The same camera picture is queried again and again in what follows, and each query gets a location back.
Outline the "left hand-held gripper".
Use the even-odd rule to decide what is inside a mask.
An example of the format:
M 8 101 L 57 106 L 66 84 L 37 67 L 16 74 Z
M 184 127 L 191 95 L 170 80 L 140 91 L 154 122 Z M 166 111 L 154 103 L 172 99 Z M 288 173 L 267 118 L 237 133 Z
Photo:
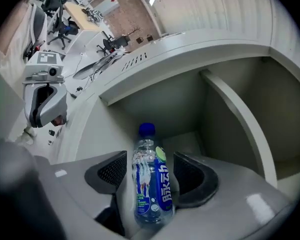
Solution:
M 65 82 L 63 68 L 63 61 L 57 52 L 37 51 L 26 63 L 22 82 L 24 114 L 32 127 L 42 128 L 59 116 L 61 122 L 65 121 L 67 90 L 65 85 L 61 84 Z

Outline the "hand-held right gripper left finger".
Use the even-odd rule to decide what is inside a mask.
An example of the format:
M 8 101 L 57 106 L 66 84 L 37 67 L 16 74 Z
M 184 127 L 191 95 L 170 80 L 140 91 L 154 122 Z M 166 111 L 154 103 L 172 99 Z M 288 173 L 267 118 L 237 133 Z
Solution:
M 36 157 L 39 179 L 67 240 L 123 240 L 118 190 L 127 152 L 115 151 L 51 165 Z

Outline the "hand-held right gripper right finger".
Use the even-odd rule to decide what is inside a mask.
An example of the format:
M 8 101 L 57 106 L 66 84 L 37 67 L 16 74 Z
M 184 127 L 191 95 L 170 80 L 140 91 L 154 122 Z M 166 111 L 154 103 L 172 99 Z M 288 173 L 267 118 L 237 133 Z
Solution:
M 167 225 L 143 228 L 142 240 L 267 240 L 289 217 L 293 203 L 246 167 L 176 151 L 179 189 Z

